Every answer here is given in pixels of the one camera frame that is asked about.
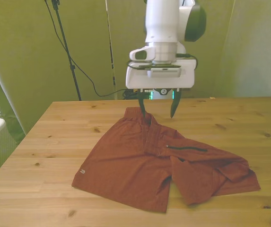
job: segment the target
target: metal pole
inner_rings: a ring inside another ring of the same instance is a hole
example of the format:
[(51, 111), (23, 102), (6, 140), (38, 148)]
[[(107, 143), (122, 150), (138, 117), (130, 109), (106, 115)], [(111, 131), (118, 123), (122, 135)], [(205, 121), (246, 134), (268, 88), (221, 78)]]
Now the metal pole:
[(64, 44), (65, 44), (65, 49), (66, 49), (66, 52), (67, 52), (67, 56), (68, 56), (68, 60), (69, 60), (69, 64), (70, 64), (70, 69), (71, 69), (71, 72), (72, 72), (72, 75), (73, 75), (73, 80), (74, 80), (75, 88), (76, 88), (77, 93), (78, 93), (79, 101), (82, 101), (82, 98), (81, 98), (80, 92), (79, 92), (79, 86), (78, 86), (77, 78), (76, 78), (75, 72), (74, 72), (75, 66), (72, 64), (71, 56), (70, 56), (70, 53), (69, 53), (68, 45), (67, 45), (65, 34), (64, 34), (64, 29), (63, 29), (63, 26), (61, 24), (61, 18), (60, 18), (59, 8), (58, 8), (59, 4), (60, 4), (59, 0), (52, 0), (52, 5), (53, 5), (53, 8), (55, 10), (56, 17), (58, 18), (58, 21), (59, 21), (59, 25), (60, 25), (60, 29), (61, 29), (61, 35), (63, 36), (63, 40), (64, 40)]

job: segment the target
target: shorts leg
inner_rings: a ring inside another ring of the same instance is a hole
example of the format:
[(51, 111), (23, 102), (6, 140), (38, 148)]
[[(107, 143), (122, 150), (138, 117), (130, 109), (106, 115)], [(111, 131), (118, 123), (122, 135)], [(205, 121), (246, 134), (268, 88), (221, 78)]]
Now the shorts leg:
[(171, 162), (144, 153), (150, 124), (127, 109), (96, 144), (72, 186), (142, 210), (165, 212)]

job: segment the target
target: cable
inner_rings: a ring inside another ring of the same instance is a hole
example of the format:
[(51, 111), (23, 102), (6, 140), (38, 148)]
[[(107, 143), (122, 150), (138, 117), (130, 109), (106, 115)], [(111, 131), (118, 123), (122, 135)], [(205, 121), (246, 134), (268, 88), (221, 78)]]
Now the cable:
[[(55, 34), (56, 34), (56, 36), (57, 36), (57, 38), (59, 39), (59, 41), (60, 41), (60, 43), (61, 43), (61, 45), (63, 46), (63, 48), (64, 48), (64, 50), (67, 52), (67, 50), (66, 50), (66, 48), (65, 48), (65, 46), (64, 46), (64, 44), (63, 44), (63, 42), (62, 42), (62, 40), (60, 39), (60, 37), (59, 37), (59, 34), (58, 34), (58, 32), (57, 32), (57, 30), (56, 30), (56, 27), (55, 27), (55, 23), (54, 23), (54, 20), (53, 20), (53, 17), (52, 17), (52, 14), (51, 14), (51, 11), (50, 11), (50, 9), (49, 9), (49, 6), (48, 6), (48, 3), (47, 3), (47, 0), (45, 0), (45, 3), (46, 3), (46, 6), (47, 6), (47, 9), (48, 9), (48, 12), (49, 12), (49, 15), (50, 15), (50, 18), (51, 18), (51, 21), (52, 21), (52, 24), (53, 24), (53, 28), (54, 28), (54, 31), (55, 31)], [(127, 89), (121, 89), (121, 90), (118, 90), (118, 91), (115, 91), (115, 92), (112, 92), (112, 93), (110, 93), (110, 94), (108, 94), (108, 95), (100, 95), (98, 92), (97, 92), (97, 90), (96, 90), (96, 86), (95, 86), (95, 84), (94, 84), (94, 82), (93, 82), (93, 80), (87, 75), (87, 73), (85, 73), (82, 69), (81, 69), (81, 67), (80, 66), (78, 66), (78, 64), (73, 60), (73, 58), (72, 57), (70, 57), (71, 58), (71, 61), (76, 65), (76, 67), (90, 80), (90, 82), (92, 83), (92, 86), (93, 86), (93, 89), (94, 89), (94, 92), (96, 93), (96, 95), (97, 96), (99, 96), (99, 97), (106, 97), (106, 96), (110, 96), (110, 95), (113, 95), (113, 94), (115, 94), (115, 93), (117, 93), (117, 92), (120, 92), (120, 91), (125, 91), (125, 90), (127, 90)]]
[(196, 67), (195, 67), (195, 69), (197, 69), (197, 67), (198, 67), (198, 58), (195, 57), (194, 55), (191, 55), (189, 53), (177, 53), (176, 57), (177, 58), (194, 58), (196, 60)]

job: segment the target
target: green wall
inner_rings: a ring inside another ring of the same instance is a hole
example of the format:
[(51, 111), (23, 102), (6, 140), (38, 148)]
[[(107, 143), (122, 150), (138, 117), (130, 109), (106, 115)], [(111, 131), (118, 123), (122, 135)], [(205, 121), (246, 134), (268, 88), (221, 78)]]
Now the green wall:
[[(74, 60), (101, 94), (113, 92), (105, 0), (61, 0), (59, 8)], [(83, 100), (99, 99), (76, 74)], [(0, 83), (26, 132), (53, 101), (78, 99), (44, 0), (0, 0)]]
[(271, 1), (235, 1), (214, 96), (271, 96)]

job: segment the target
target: shorts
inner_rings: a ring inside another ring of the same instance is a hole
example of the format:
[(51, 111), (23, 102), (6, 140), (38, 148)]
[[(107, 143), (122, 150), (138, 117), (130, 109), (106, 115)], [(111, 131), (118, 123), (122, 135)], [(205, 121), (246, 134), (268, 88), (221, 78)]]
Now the shorts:
[(186, 139), (140, 108), (127, 108), (96, 144), (72, 186), (138, 209), (166, 212), (170, 182), (186, 204), (260, 189), (240, 156)]

